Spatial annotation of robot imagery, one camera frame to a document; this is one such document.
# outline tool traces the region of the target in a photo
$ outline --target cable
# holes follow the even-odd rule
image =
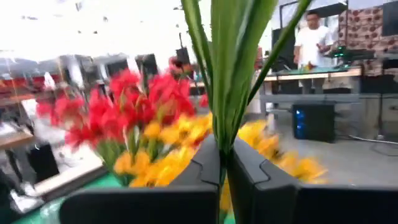
[[[398,157],[398,154],[388,154],[388,153],[385,153],[385,152],[382,152],[382,151],[376,149],[376,146],[377,146],[378,143],[384,143],[384,144],[387,144],[387,145],[390,146],[390,147],[391,147],[391,145],[395,145],[395,146],[397,146],[397,147],[392,147],[392,148],[393,148],[393,149],[398,149],[398,142],[382,141],[382,140],[373,140],[373,139],[365,139],[365,138],[360,138],[360,137],[357,137],[357,136],[352,136],[352,135],[350,135],[350,134],[348,135],[348,137],[350,137],[351,139],[354,139],[354,140],[359,140],[359,141],[375,142],[375,144],[373,144],[373,145],[369,148],[370,151],[373,151],[373,152],[375,152],[375,153],[377,153],[377,154],[381,154],[381,155],[383,155],[383,156]]]
[[[386,143],[386,144],[394,144],[398,146],[398,142],[392,142],[392,141],[383,141],[383,140],[373,140],[373,139],[365,139],[365,138],[360,138],[357,136],[353,136],[353,135],[348,135],[348,137],[356,139],[356,140],[360,140],[360,141],[368,141],[368,142],[377,142],[377,143]]]
[[[383,156],[398,157],[398,154],[387,154],[387,153],[385,153],[385,152],[382,152],[382,151],[380,151],[380,150],[377,150],[377,149],[376,149],[376,146],[377,146],[377,143],[373,144],[373,146],[371,146],[371,147],[369,148],[369,150],[371,150],[371,151],[373,151],[373,152],[375,152],[375,153],[377,153],[377,154],[381,154],[381,155],[383,155]]]

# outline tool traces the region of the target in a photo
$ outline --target black computer tower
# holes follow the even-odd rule
[[[299,101],[292,106],[292,116],[294,138],[335,140],[335,102]]]

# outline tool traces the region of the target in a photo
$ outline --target wall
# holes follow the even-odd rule
[[[398,49],[398,35],[382,37],[382,8],[348,10],[340,16],[339,43],[349,49],[368,49],[381,53],[384,49]],[[379,60],[365,60],[366,75],[381,74]],[[398,75],[397,69],[389,69],[386,73]]]

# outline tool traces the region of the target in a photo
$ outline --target flower bouquet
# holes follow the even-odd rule
[[[110,82],[114,96],[94,89],[87,109],[80,97],[63,95],[54,103],[41,103],[38,112],[52,124],[68,124],[65,140],[77,149],[87,142],[123,186],[164,187],[189,165],[203,140],[213,130],[213,116],[195,115],[188,99],[189,83],[169,73],[141,88],[141,76],[122,71]],[[246,123],[238,136],[290,175],[319,183],[325,170],[315,159],[282,153],[276,135],[266,135],[265,121]],[[231,209],[228,181],[221,193],[225,217]]]

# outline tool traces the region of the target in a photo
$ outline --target green plant stem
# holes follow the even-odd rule
[[[272,51],[271,51],[271,55],[269,56],[269,58],[267,59],[267,61],[264,64],[264,66],[262,67],[261,73],[259,74],[259,77],[257,78],[256,83],[254,84],[253,88],[251,89],[248,104],[254,98],[254,95],[257,93],[258,89],[260,89],[264,79],[267,76],[269,69],[271,68],[271,66],[275,62],[275,60],[278,58],[279,52],[282,50],[282,47],[287,42],[287,39],[291,35],[293,35],[295,26],[297,25],[299,20],[304,15],[305,11],[307,10],[307,7],[311,4],[311,2],[312,2],[312,0],[300,0],[297,10],[293,16],[293,19],[289,22],[287,27],[283,30],[282,34],[279,37],[279,40],[275,44],[274,49],[272,49]]]

